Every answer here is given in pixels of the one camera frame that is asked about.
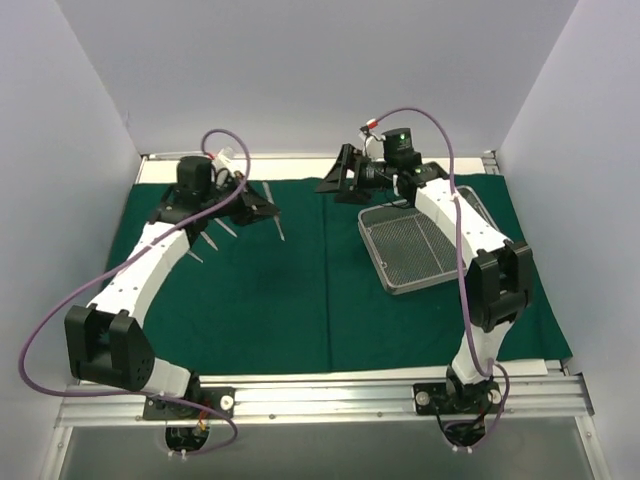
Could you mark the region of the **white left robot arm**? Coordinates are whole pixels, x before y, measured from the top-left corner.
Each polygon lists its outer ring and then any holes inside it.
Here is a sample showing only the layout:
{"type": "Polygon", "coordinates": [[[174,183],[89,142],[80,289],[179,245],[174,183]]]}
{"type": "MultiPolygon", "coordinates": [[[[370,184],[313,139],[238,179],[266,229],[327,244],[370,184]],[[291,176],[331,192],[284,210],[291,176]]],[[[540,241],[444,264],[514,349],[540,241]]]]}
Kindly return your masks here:
{"type": "Polygon", "coordinates": [[[230,150],[185,156],[120,270],[86,306],[64,319],[72,375],[129,392],[165,396],[179,419],[202,405],[195,374],[154,352],[144,334],[146,314],[171,270],[202,237],[208,223],[237,226],[275,217],[279,209],[248,184],[230,150]]]}

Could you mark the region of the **small silver scissors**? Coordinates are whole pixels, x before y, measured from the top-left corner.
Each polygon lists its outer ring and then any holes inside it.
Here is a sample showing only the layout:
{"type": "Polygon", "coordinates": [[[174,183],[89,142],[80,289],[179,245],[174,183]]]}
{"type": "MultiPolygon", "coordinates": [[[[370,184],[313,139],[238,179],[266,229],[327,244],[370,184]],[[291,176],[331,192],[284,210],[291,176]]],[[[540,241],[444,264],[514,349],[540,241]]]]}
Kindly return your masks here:
{"type": "Polygon", "coordinates": [[[222,229],[224,229],[229,235],[231,235],[234,238],[238,238],[237,233],[231,228],[229,227],[223,220],[216,218],[215,219],[216,224],[218,224],[222,229]]]}

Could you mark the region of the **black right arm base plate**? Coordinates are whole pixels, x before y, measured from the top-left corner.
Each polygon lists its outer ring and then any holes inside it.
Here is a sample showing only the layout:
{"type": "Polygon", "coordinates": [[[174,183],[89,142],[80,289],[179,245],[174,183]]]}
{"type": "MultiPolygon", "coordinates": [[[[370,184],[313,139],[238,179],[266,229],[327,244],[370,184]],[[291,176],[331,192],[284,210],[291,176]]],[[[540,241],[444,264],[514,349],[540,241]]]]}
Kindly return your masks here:
{"type": "Polygon", "coordinates": [[[412,386],[414,409],[422,416],[493,414],[498,412],[502,392],[494,381],[464,385],[459,389],[446,382],[415,383],[412,386]]]}

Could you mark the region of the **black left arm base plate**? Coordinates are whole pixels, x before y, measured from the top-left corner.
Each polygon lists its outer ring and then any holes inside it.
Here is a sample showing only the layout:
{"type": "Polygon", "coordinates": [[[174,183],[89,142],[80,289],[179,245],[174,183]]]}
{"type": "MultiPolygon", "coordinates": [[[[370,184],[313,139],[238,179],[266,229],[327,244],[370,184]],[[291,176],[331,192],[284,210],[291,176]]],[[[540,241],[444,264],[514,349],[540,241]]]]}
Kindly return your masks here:
{"type": "Polygon", "coordinates": [[[213,418],[210,410],[232,418],[235,408],[236,389],[231,386],[204,387],[189,392],[186,399],[161,399],[158,396],[146,399],[142,418],[148,421],[178,421],[213,418]]]}

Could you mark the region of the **silver haemostat clamp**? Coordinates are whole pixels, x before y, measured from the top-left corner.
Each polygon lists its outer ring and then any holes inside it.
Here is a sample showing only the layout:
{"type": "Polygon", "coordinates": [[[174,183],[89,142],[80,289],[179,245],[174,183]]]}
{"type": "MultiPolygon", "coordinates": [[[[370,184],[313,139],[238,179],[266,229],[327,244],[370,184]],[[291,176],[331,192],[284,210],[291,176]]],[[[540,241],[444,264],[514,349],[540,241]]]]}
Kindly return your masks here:
{"type": "Polygon", "coordinates": [[[187,254],[197,262],[201,264],[204,263],[204,260],[201,257],[199,257],[197,254],[195,254],[193,251],[189,250],[187,251],[187,254]]]}

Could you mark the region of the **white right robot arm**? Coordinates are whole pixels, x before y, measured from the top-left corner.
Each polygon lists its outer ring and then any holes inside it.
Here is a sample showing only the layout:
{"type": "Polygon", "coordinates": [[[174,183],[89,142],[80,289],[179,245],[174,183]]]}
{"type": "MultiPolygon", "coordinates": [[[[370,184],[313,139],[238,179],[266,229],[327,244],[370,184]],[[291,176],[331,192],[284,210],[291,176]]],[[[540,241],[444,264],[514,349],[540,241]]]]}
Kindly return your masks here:
{"type": "Polygon", "coordinates": [[[447,406],[464,413],[479,402],[477,384],[492,376],[507,333],[532,302],[532,250],[485,221],[459,193],[452,170],[424,162],[410,129],[388,130],[376,140],[379,160],[366,148],[342,145],[316,190],[348,204],[366,203],[373,190],[392,191],[454,245],[465,333],[449,367],[454,381],[443,391],[447,406]]]}

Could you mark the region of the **metal mesh instrument tray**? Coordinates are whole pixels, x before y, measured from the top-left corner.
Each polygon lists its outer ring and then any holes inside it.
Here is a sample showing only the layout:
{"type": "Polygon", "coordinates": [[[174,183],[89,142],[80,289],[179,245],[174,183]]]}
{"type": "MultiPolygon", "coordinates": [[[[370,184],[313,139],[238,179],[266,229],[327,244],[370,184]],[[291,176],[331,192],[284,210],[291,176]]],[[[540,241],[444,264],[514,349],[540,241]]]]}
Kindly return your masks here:
{"type": "Polygon", "coordinates": [[[402,295],[457,277],[456,249],[438,226],[404,200],[363,209],[358,228],[384,290],[402,295]]]}

